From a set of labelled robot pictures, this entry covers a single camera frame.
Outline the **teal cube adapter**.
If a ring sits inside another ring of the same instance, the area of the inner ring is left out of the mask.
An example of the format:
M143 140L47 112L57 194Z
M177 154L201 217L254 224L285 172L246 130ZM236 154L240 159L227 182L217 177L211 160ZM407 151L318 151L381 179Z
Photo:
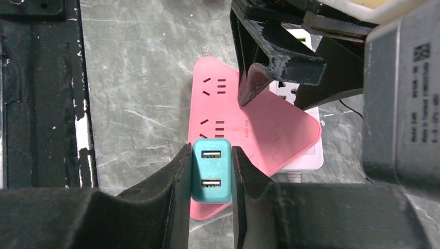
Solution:
M208 204L232 199L232 147L226 139L199 139L192 146L191 197Z

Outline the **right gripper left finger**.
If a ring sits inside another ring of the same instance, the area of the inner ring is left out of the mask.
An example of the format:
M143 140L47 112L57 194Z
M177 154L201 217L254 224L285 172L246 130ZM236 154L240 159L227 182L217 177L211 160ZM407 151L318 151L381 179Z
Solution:
M192 146L111 196L96 188L1 191L1 248L187 248Z

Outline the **pink triangular power strip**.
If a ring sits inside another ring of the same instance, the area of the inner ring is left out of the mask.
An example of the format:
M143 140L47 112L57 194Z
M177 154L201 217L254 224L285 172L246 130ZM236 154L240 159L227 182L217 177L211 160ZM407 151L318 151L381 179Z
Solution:
M278 129L292 124L281 110L284 99L263 90L245 107L238 103L239 73L214 57L194 65L188 141L226 139L239 146L251 163L267 176L284 168L300 151Z

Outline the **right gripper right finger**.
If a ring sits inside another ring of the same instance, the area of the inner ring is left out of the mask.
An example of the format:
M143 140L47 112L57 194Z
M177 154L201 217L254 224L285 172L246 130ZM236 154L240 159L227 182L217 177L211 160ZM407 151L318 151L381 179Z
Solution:
M232 148L235 248L431 248L395 186L274 182Z

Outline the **white power strip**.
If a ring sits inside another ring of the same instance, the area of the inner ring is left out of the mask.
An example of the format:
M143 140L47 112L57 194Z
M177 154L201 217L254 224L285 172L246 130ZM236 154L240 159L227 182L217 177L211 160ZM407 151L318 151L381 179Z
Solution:
M282 81L273 81L268 87L271 92L285 99L280 117L292 122L277 132L288 135L283 138L284 142L300 147L300 151L276 175L279 180L289 183L305 182L303 176L321 168L324 163L319 108L316 106L303 111L294 107L298 87L299 84Z

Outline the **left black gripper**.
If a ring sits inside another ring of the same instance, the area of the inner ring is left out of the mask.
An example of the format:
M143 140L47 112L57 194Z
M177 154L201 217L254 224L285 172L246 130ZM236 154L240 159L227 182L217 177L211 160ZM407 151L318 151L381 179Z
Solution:
M231 8L242 107L272 81L305 84L294 102L302 110L363 93L363 42L377 24L324 1L232 1ZM325 37L314 53L281 23Z

